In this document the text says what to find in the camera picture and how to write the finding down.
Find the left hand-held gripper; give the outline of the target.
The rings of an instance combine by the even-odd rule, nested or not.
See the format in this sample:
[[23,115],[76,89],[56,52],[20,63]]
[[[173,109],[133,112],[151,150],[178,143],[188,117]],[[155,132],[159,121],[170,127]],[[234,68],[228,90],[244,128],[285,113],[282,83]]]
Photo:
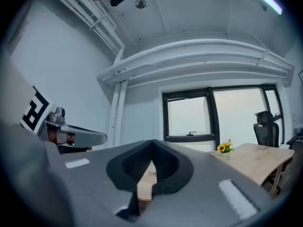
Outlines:
[[63,125],[61,132],[46,123],[51,108],[50,101],[28,84],[10,55],[1,53],[1,154],[43,154],[46,145],[60,154],[70,154],[91,151],[92,147],[106,143],[104,133],[72,125]]

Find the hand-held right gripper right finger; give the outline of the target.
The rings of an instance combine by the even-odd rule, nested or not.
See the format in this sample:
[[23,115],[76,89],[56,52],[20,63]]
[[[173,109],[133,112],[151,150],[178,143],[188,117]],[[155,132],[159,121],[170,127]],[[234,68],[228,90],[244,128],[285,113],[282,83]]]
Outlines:
[[261,226],[271,204],[254,181],[215,156],[178,144],[141,141],[156,166],[153,200],[142,227]]

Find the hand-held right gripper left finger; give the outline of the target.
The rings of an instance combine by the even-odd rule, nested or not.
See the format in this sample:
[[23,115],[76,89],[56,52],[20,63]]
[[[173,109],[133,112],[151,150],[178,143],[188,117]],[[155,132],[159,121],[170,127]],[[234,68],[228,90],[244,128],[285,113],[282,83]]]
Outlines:
[[71,227],[152,227],[154,213],[140,217],[137,183],[148,167],[152,141],[71,154],[45,149],[52,176],[68,204]]

